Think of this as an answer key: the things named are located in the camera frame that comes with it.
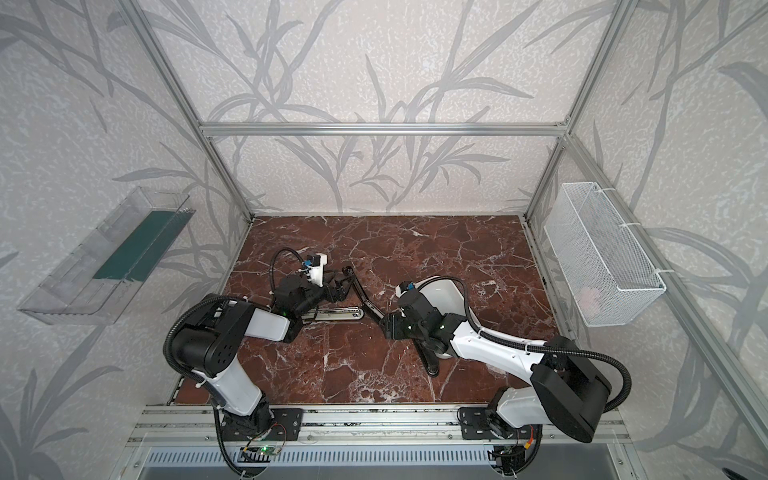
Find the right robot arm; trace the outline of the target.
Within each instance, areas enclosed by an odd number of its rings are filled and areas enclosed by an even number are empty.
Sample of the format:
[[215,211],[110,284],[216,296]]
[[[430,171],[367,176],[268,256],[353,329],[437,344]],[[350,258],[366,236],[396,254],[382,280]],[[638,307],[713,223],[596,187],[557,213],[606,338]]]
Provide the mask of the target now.
[[442,357],[472,360],[523,380],[525,387],[500,390],[485,409],[488,428],[499,438],[552,425],[589,443],[602,415],[631,392],[631,374],[615,358],[582,350],[563,336],[525,340],[485,328],[457,290],[404,291],[397,310],[379,324],[387,338],[419,344],[429,364]]

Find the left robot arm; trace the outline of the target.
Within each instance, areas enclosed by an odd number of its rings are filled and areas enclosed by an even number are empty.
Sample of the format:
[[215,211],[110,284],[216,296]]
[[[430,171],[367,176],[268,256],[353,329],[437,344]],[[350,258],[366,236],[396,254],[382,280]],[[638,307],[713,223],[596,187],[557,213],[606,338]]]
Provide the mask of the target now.
[[284,277],[272,291],[272,303],[209,294],[171,327],[163,355],[173,370],[205,388],[225,412],[252,417],[266,399],[244,371],[238,352],[246,337],[290,343],[304,325],[303,316],[325,302],[346,299],[350,274],[325,273],[318,282],[308,274]]

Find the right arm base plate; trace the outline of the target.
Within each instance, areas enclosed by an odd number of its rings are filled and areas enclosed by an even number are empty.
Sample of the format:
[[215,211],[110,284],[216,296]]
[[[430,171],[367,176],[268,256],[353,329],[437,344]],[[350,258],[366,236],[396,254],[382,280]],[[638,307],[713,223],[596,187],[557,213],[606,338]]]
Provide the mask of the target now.
[[532,425],[512,427],[486,407],[460,407],[457,419],[463,440],[527,441],[536,437]]

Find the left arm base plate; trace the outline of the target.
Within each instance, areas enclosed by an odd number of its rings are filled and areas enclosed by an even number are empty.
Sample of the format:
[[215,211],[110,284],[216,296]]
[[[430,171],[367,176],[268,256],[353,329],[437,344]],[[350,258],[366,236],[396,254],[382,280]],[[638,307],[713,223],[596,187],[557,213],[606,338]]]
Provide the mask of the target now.
[[225,442],[259,438],[297,441],[303,416],[301,408],[272,408],[269,413],[262,409],[248,417],[223,411],[221,437]]

